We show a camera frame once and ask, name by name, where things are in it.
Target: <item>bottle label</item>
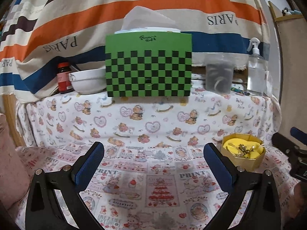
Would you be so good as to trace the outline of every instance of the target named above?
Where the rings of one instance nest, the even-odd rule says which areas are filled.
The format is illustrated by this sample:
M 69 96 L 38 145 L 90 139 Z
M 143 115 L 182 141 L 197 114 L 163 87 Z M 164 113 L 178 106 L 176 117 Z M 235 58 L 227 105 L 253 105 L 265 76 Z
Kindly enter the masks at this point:
M 58 73 L 57 76 L 57 80 L 58 80 L 58 84 L 59 84 L 59 91 L 60 92 L 64 92 L 66 90 L 69 90 L 71 88 L 73 88 L 71 82 L 69 81 L 69 74 L 71 72 L 64 72 L 64 73 Z

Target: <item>bottle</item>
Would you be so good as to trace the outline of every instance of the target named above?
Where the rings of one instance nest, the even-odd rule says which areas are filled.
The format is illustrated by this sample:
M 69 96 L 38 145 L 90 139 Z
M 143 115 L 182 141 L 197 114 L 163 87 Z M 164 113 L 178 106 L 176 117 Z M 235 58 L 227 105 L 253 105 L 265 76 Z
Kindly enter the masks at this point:
M 251 51 L 253 48 L 253 54 L 248 58 L 248 86 L 247 91 L 253 94 L 262 96 L 266 87 L 265 73 L 266 68 L 264 59 L 260 55 L 258 46 L 260 44 L 259 39 L 250 39 L 250 44 L 247 51 Z
M 58 64 L 58 73 L 57 73 L 57 80 L 59 85 L 59 92 L 61 94 L 66 94 L 72 92 L 73 86 L 69 81 L 69 74 L 72 72 L 69 67 L 68 62 L 63 62 Z

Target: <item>tissue box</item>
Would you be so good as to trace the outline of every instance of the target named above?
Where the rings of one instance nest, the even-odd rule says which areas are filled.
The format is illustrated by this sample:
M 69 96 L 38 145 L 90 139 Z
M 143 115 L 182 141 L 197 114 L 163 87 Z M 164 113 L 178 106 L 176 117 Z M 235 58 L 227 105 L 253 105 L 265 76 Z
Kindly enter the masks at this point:
M 236 157 L 223 147 L 224 143 L 232 138 L 241 138 L 246 141 L 257 142 L 259 144 L 263 144 L 263 141 L 261 141 L 259 138 L 253 135 L 250 135 L 250 134 L 234 133 L 234 134 L 225 136 L 222 142 L 222 147 L 221 147 L 222 155 L 228 157 L 235 166 L 241 166 L 242 168 L 245 168 L 249 172 L 252 172 L 255 169 L 257 169 L 262 163 L 262 160 L 266 154 L 265 148 L 263 150 L 263 153 L 257 159 Z
M 189 96 L 192 35 L 129 32 L 106 37 L 109 97 Z

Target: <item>green checkered tissue box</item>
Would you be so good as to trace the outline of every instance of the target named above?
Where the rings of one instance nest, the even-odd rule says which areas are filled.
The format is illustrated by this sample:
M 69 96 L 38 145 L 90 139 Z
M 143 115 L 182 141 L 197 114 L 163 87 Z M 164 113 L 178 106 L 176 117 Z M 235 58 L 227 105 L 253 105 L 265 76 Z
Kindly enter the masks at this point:
M 106 37 L 109 97 L 189 96 L 190 34 L 131 32 Z

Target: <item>striped blanket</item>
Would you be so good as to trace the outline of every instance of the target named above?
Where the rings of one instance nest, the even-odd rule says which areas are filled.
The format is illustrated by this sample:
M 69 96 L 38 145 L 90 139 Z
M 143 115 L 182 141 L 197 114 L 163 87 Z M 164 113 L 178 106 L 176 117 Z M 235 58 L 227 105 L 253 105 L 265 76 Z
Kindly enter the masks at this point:
M 135 6 L 156 10 L 192 34 L 194 66 L 218 52 L 244 69 L 252 37 L 268 60 L 269 29 L 259 0 L 16 0 L 0 45 L 0 94 L 35 102 L 56 90 L 59 62 L 83 70 L 104 66 L 105 36 L 120 30 Z

